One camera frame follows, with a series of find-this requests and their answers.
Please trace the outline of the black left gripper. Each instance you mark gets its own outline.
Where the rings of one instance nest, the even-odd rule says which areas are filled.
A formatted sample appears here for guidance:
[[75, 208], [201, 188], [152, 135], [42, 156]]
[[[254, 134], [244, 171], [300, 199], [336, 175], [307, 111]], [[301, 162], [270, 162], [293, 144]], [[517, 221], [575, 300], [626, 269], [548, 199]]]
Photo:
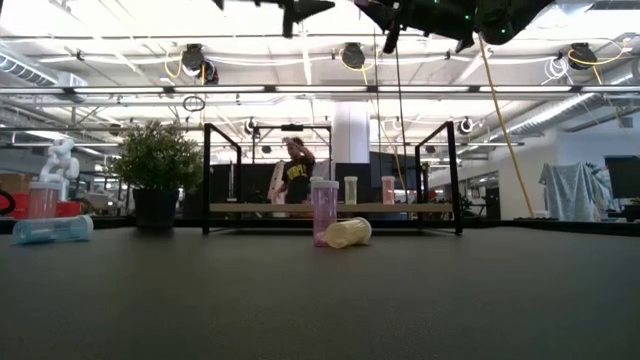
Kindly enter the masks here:
[[275, 4], [283, 11], [282, 36], [291, 38], [293, 23], [299, 23], [309, 17], [317, 15], [335, 7], [335, 3], [326, 0], [252, 0], [256, 7], [263, 4]]

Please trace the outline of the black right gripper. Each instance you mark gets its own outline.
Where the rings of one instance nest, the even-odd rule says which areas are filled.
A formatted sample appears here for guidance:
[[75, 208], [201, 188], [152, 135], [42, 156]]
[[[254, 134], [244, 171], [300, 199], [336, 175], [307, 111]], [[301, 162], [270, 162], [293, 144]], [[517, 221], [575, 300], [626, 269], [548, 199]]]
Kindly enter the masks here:
[[476, 2], [473, 0], [402, 0], [395, 9], [380, 1], [355, 1], [381, 30], [388, 30], [383, 52], [392, 53], [401, 31], [420, 30], [425, 37], [436, 34], [457, 40], [455, 53], [475, 44]]

